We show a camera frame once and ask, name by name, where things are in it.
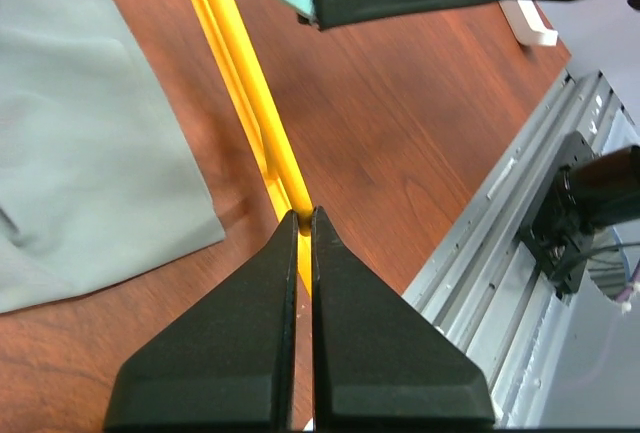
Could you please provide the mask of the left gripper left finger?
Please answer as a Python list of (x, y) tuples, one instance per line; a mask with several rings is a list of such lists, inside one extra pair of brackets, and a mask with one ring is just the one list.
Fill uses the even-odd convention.
[(121, 366), (107, 429), (287, 429), (295, 364), (298, 220)]

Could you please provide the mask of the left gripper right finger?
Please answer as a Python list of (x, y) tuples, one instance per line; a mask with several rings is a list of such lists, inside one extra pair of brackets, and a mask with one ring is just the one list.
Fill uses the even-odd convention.
[(311, 220), (314, 420), (319, 428), (490, 428), (481, 369), (342, 241)]

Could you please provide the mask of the yellow hanger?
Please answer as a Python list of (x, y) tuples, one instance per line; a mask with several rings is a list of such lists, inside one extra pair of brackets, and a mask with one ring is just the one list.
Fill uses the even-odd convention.
[(298, 273), (312, 291), (311, 196), (235, 0), (190, 0), (278, 219), (298, 214)]

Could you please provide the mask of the grey underwear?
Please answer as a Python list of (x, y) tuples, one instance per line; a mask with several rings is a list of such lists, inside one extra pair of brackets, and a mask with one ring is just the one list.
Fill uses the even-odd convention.
[(113, 0), (1, 0), (1, 309), (85, 295), (221, 241)]

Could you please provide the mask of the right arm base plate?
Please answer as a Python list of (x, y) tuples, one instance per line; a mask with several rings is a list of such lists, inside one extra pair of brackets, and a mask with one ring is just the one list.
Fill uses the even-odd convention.
[(558, 297), (579, 290), (593, 234), (580, 231), (577, 209), (568, 198), (566, 174), (593, 160), (595, 154), (577, 131), (565, 135), (547, 168), (518, 230), (518, 238), (533, 255)]

